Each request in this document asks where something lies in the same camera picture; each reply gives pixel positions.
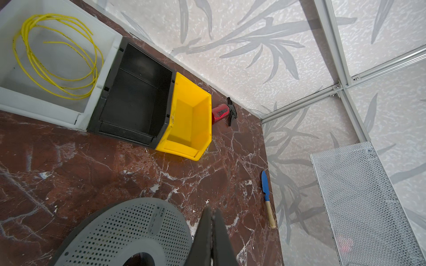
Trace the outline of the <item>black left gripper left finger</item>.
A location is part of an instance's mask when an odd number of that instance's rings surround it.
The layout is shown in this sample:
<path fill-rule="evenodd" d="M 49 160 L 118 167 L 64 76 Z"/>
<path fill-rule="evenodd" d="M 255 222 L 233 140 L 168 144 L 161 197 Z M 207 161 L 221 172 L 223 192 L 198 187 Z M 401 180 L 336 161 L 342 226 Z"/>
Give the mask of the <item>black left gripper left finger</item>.
<path fill-rule="evenodd" d="M 185 266 L 210 266 L 213 233 L 213 212 L 207 205 L 199 221 Z"/>

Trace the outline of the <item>grey cable spool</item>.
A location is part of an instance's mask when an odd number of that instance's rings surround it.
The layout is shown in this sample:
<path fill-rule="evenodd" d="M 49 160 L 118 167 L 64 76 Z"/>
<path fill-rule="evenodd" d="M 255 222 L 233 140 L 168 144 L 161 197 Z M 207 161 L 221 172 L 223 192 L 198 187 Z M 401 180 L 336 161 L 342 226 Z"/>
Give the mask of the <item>grey cable spool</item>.
<path fill-rule="evenodd" d="M 115 203 L 96 211 L 63 241 L 51 266 L 122 266 L 147 255 L 155 266 L 182 266 L 193 239 L 183 214 L 151 197 Z"/>

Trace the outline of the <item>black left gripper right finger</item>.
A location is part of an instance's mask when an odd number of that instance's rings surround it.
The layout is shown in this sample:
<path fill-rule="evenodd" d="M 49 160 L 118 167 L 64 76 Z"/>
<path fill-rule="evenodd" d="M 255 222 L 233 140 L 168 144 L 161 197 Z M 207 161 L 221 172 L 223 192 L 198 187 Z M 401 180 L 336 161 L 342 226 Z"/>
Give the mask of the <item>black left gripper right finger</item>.
<path fill-rule="evenodd" d="M 230 242 L 222 212 L 219 209 L 216 209 L 213 215 L 213 245 L 211 256 L 214 266 L 239 265 Z"/>

